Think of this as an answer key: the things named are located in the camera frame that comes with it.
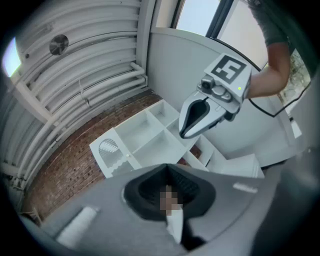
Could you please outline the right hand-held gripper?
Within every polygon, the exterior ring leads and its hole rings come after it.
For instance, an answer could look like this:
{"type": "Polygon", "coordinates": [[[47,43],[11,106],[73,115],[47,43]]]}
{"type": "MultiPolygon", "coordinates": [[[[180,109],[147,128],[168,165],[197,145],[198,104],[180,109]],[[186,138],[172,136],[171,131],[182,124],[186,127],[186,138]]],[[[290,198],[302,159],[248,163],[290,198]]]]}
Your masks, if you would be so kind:
{"type": "Polygon", "coordinates": [[[181,138],[194,138],[223,119],[234,120],[248,94],[251,65],[227,53],[220,54],[182,104],[178,120],[181,138]]]}

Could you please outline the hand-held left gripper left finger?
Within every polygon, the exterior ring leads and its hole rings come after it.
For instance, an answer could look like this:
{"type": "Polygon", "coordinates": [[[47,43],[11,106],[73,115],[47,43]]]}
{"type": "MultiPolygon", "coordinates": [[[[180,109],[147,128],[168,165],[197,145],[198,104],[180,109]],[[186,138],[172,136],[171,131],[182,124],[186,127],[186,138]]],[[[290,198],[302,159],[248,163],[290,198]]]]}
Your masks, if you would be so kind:
{"type": "Polygon", "coordinates": [[[104,179],[55,210],[41,227],[20,220],[50,256],[184,256],[166,223],[140,218],[123,198],[125,185],[145,167],[104,179]]]}

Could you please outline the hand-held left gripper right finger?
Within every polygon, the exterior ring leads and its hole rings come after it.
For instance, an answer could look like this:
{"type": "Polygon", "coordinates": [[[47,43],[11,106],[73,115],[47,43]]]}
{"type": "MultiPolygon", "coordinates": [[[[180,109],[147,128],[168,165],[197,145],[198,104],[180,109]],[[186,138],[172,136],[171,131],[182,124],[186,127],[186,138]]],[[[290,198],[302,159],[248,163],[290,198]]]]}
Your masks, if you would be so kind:
{"type": "Polygon", "coordinates": [[[167,242],[167,253],[252,253],[277,172],[248,178],[168,164],[166,175],[183,201],[184,216],[181,243],[167,242]]]}

